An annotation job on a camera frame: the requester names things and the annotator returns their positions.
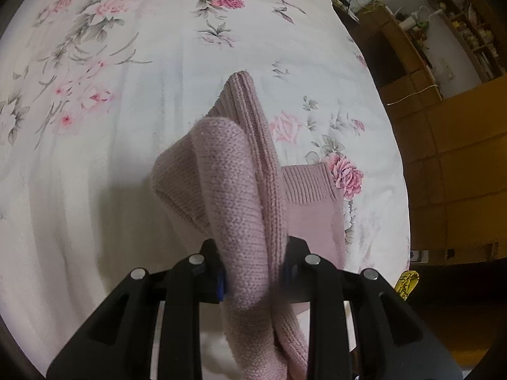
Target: pink sweater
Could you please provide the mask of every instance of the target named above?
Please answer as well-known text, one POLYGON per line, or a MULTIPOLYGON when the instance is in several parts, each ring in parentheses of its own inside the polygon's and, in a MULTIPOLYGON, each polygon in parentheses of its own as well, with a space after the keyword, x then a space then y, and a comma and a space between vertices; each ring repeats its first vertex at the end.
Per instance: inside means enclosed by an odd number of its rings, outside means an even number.
POLYGON ((192 238, 217 243, 229 289, 224 327, 244 378, 303 380, 308 346, 273 288, 288 235, 341 265, 343 194, 326 165, 280 167, 243 71, 229 78, 208 116, 157 158, 152 184, 172 219, 195 232, 192 238))

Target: silver screw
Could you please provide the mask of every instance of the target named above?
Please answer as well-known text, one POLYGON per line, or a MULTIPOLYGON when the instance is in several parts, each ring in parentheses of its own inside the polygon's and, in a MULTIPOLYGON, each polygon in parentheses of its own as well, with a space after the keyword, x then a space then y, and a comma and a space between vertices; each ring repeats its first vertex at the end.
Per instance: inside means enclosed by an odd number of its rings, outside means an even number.
POLYGON ((379 278, 379 273, 375 269, 364 269, 363 270, 363 275, 368 280, 373 280, 373 281, 375 281, 375 280, 377 280, 379 278))
POLYGON ((130 272, 130 276, 134 280, 142 280, 146 276, 146 270, 145 269, 134 269, 130 272))
POLYGON ((192 254, 189 257, 189 263, 193 265, 199 265, 204 263, 204 256, 202 254, 192 254))
POLYGON ((305 263, 310 265, 317 265, 320 263, 320 257, 316 254, 308 254, 305 257, 305 263))

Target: white fabric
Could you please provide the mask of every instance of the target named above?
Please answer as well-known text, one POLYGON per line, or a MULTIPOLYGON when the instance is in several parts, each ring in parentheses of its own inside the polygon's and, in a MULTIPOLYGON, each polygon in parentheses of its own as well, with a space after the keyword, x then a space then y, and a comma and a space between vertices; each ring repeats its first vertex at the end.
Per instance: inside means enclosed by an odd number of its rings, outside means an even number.
POLYGON ((239 70, 282 165, 338 156, 346 269, 406 269, 400 155, 330 0, 26 0, 0 42, 0 313, 42 372, 131 269, 186 255, 151 166, 239 70))

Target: ribbed hem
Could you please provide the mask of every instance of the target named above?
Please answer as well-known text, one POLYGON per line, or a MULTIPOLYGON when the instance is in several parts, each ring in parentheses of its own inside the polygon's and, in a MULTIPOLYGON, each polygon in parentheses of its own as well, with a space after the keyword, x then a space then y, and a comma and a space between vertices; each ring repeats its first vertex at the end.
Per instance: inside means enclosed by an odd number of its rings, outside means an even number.
POLYGON ((339 198, 331 173, 325 163, 282 167, 287 201, 290 204, 310 204, 339 198))

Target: yellow object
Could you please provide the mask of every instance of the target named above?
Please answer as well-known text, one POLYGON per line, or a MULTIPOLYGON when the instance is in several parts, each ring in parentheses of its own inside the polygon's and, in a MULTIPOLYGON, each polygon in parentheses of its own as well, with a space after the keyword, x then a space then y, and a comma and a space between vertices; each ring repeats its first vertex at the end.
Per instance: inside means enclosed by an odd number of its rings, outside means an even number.
POLYGON ((396 283, 396 293, 398 293, 402 299, 406 300, 415 286, 417 286, 417 283, 419 283, 419 273, 412 270, 404 271, 396 283))

